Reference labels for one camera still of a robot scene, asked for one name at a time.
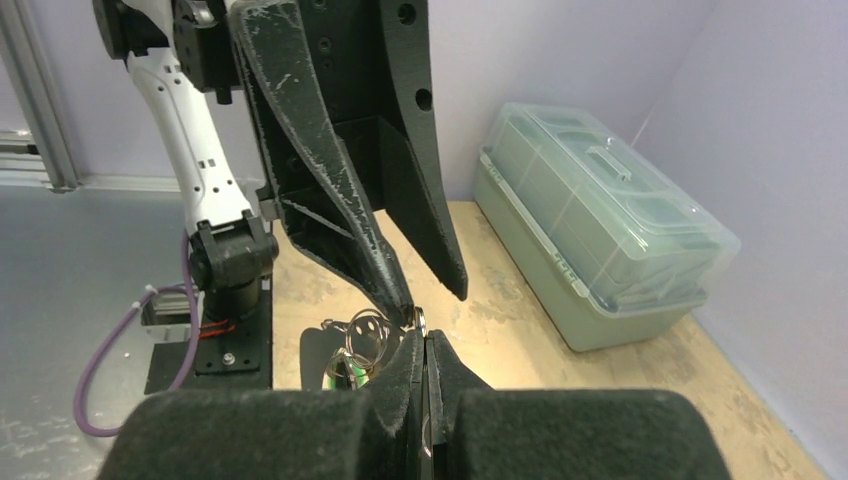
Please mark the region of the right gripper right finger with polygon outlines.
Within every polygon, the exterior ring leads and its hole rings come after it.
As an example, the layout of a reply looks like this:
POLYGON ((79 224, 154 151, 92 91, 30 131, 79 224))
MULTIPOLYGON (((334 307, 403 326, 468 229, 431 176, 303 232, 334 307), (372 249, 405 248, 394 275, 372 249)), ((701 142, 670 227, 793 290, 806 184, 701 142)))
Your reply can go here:
POLYGON ((427 340, 434 456, 449 479, 728 479, 707 422, 658 389, 496 390, 427 340))

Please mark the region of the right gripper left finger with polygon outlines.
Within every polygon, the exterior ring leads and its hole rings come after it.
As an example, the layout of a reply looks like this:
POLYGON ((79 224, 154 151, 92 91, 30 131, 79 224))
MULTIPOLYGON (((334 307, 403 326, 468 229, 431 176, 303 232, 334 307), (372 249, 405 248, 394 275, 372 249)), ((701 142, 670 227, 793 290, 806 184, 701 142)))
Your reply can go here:
POLYGON ((179 390, 127 418, 100 479, 415 479, 425 340, 359 390, 179 390))

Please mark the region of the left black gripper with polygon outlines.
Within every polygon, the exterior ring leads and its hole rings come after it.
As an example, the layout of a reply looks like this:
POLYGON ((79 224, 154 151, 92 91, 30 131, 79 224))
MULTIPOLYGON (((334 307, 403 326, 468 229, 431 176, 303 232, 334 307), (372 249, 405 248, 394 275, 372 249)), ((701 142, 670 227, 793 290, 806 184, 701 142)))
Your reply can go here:
POLYGON ((425 1, 238 1, 228 23, 271 199, 293 246, 393 324, 414 302, 377 225, 385 50, 405 147, 389 216, 458 300, 468 275, 441 174, 425 1), (378 13, 380 8, 381 26, 378 13))

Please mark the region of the green key tag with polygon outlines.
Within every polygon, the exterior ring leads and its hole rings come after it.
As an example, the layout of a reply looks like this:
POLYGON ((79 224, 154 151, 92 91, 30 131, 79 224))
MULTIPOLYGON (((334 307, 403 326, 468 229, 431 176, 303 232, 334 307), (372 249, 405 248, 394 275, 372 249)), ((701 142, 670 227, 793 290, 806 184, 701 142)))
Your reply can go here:
POLYGON ((350 369, 348 371, 347 378, 349 388, 351 390, 357 390, 364 387, 370 380, 368 371, 358 367, 350 369))

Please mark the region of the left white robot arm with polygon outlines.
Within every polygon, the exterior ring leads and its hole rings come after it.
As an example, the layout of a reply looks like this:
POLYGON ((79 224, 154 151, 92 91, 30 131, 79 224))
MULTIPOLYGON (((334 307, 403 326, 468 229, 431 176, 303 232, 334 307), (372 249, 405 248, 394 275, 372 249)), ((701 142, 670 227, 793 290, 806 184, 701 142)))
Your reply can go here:
POLYGON ((258 300, 291 244, 398 327, 416 305, 384 211, 458 299, 468 276, 440 169, 424 1, 96 1, 108 55, 151 110, 207 308, 258 300))

